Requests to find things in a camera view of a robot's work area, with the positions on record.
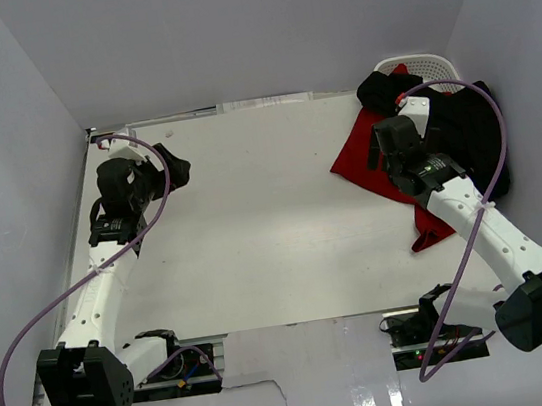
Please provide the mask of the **black t shirt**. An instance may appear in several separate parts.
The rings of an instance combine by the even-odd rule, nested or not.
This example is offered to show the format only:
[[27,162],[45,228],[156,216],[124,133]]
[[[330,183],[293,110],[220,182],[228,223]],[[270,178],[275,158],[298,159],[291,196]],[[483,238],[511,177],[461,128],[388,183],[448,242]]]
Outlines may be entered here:
[[[396,98],[421,83],[419,76],[374,71],[359,85],[357,99],[365,109],[391,117],[396,114]],[[414,95],[431,102],[428,124],[440,130],[438,151],[454,159],[478,190],[485,191],[501,151],[500,126],[491,105],[470,88],[446,95],[426,87]]]

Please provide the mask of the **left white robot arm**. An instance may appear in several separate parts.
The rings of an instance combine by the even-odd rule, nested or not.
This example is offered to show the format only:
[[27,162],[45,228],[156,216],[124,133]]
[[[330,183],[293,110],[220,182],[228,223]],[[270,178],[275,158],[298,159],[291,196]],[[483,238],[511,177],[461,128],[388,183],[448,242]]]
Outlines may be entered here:
[[135,389],[155,373],[176,376],[182,351],[171,330],[141,332],[116,344],[116,324],[129,276],[139,260],[145,212],[164,193],[185,186],[190,163],[164,145],[159,170],[134,150],[122,151],[97,168],[99,198],[90,209],[89,281],[54,349],[37,358],[37,374],[51,406],[131,406]]

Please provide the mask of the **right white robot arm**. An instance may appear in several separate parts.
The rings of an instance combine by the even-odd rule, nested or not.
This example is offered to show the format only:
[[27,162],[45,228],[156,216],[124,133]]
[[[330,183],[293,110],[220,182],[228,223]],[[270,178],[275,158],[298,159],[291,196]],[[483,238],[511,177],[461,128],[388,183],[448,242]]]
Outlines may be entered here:
[[503,334],[529,352],[542,345],[542,246],[534,243],[483,196],[449,156],[431,153],[413,119],[398,116],[373,126],[369,168],[382,167],[399,191],[466,241],[498,278],[499,289],[464,289],[461,280],[438,285],[419,301],[420,326],[433,341],[456,325]]

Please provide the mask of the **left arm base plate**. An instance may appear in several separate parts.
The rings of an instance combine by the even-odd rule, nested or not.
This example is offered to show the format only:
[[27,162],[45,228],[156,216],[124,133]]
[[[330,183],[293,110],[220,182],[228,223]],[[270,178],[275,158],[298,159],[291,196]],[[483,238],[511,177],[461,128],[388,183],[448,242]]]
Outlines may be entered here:
[[222,340],[198,344],[197,348],[208,360],[195,350],[185,350],[164,370],[140,385],[134,393],[133,402],[159,402],[220,393],[222,382],[212,367],[223,375],[225,361]]

